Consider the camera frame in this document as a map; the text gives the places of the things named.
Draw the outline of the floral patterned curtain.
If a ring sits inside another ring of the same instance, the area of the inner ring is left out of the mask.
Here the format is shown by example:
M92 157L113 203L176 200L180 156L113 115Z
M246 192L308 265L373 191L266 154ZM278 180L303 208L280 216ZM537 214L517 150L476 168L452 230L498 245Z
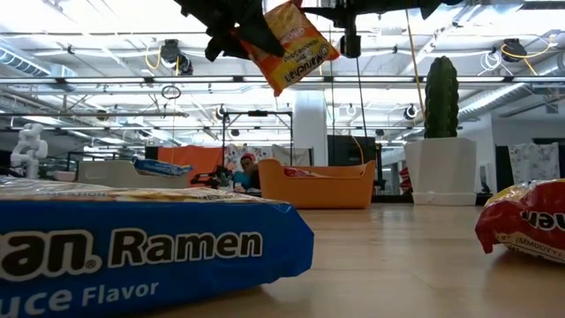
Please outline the floral patterned curtain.
M515 184L534 180L551 180L561 176L557 142L539 145L524 143L508 147Z

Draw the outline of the floral patterned cloth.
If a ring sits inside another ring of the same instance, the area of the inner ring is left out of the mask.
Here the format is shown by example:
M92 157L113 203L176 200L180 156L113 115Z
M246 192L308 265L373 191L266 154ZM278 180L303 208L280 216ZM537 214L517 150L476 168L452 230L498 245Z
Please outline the floral patterned cloth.
M250 147L229 144L224 148L224 167L231 171L243 171L241 160L249 158L253 163L271 158L273 156L271 147Z

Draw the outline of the black computer case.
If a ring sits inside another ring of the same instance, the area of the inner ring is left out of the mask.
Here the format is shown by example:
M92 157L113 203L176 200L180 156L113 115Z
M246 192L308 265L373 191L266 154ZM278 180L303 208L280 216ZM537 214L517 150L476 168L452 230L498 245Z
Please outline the black computer case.
M381 154L382 145L374 137L328 135L328 165L353 166L375 161L374 185L378 190L383 190L386 185Z

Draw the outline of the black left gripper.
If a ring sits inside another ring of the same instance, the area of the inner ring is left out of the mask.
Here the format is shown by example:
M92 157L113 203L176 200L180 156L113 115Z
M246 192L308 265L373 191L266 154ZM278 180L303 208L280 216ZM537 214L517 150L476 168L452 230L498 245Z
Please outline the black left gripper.
M240 27L240 39L270 55L282 57L285 49L269 28L260 0L174 0L181 14L192 15L207 27L207 34L228 33ZM247 59L248 53L232 36L214 36L205 48L208 61L219 56Z

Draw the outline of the green cactus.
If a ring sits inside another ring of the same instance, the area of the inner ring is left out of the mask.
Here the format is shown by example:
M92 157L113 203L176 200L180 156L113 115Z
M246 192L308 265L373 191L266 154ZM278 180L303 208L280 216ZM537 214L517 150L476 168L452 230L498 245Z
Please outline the green cactus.
M448 57L436 57L426 76L425 138L457 136L459 82Z

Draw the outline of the blue Maruchan ramen pack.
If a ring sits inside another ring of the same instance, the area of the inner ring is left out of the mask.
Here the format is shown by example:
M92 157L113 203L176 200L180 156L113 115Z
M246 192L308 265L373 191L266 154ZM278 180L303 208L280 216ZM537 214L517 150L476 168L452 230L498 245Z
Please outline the blue Maruchan ramen pack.
M298 276L289 203L211 188L0 178L0 318L108 318Z
M160 177L180 177L192 171L191 165L176 165L153 159L135 158L132 164L139 174Z

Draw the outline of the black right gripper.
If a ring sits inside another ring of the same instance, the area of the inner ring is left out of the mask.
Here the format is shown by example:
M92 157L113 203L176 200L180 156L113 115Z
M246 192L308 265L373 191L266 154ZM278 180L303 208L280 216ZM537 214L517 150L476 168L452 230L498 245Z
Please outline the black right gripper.
M440 5L441 0L352 0L350 7L356 14L383 14L388 11L416 8L420 9L423 18L428 18ZM344 7L304 7L303 12L331 20L345 20L349 14ZM340 52L344 57L361 55L361 37L357 35L355 19L349 19L345 23L344 33L340 39Z

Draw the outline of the red Maruchan ramen pack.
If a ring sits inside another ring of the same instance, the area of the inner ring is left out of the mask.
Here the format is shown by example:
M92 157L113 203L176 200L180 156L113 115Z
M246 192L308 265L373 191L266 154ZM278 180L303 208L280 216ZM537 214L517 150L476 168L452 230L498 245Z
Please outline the red Maruchan ramen pack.
M565 264L565 178L512 185L483 207L475 226L486 254L496 245Z
M283 173L285 176L289 178L324 178L325 177L325 175L321 175L319 173L310 170L299 169L296 167L284 167Z

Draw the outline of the black stand frame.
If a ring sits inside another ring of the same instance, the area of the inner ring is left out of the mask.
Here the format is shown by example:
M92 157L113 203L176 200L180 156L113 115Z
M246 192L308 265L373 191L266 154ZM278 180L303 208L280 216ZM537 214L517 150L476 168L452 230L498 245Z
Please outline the black stand frame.
M290 159L290 162L293 162L293 143L294 143L294 136L293 136L293 113L291 111L269 111L269 110L248 110L248 111L222 111L222 166L224 166L224 148L229 145L226 144L226 134L233 133L234 131L241 132L249 132L251 130L268 130L268 131L278 131L281 130L281 126L269 126L263 125L258 123L255 126L243 127L243 126L235 126L231 128L230 126L234 124L240 117L269 117L273 116L278 118L290 132L290 149L288 150L289 154L287 158ZM250 146L250 147L271 147L273 156L268 159L274 159L274 145L269 146L257 146L254 144L254 140L237 140L235 145L238 146Z

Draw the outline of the black aluminium table frame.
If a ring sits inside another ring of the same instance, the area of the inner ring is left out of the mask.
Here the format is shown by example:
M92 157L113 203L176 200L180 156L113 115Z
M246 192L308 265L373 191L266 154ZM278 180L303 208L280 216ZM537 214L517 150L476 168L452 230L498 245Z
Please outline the black aluminium table frame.
M486 202L492 197L491 194L478 193L475 200L476 206L484 206ZM372 203L389 203L389 204L412 204L413 199L410 194L408 195L373 195Z

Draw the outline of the orange plastic bin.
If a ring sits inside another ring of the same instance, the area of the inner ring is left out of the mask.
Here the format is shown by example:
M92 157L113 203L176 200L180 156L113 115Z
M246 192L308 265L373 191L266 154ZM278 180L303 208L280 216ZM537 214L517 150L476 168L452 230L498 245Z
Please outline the orange plastic bin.
M376 162L355 166L299 166L324 178L289 178L276 159L258 164L261 196L301 209L363 209L371 205Z

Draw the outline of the red fabric partition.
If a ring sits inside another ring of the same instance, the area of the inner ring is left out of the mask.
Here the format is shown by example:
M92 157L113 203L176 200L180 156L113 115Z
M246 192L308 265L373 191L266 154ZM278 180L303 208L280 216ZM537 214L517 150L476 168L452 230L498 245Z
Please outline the red fabric partition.
M215 170L217 165L222 164L222 156L221 148L184 146L159 148L157 159L175 165L190 165L192 170L188 173L187 179L191 181L196 174L209 173Z

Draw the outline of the orange Maruchan ramen pack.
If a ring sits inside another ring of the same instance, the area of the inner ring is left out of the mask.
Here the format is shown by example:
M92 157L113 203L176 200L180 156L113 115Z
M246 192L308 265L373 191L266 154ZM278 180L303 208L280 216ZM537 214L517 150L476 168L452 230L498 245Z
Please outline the orange Maruchan ramen pack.
M284 48L282 57L241 40L248 57L260 68L267 83L278 97L282 91L299 82L326 61L340 56L334 46L291 1L268 11L264 18Z

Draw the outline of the person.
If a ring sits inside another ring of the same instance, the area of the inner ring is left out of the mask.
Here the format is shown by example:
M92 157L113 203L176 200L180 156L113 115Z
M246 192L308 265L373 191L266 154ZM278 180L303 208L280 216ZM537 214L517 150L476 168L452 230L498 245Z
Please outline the person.
M240 165L242 171L236 171L234 173L234 183L240 184L246 191L250 189L260 190L259 167L255 162L254 155L242 155Z

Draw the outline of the white hexagonal plant pot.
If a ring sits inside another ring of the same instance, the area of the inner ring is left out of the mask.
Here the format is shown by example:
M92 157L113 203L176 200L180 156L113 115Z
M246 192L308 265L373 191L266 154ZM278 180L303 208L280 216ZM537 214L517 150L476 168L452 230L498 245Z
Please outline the white hexagonal plant pot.
M424 139L404 146L417 205L473 206L476 203L476 142L466 138Z

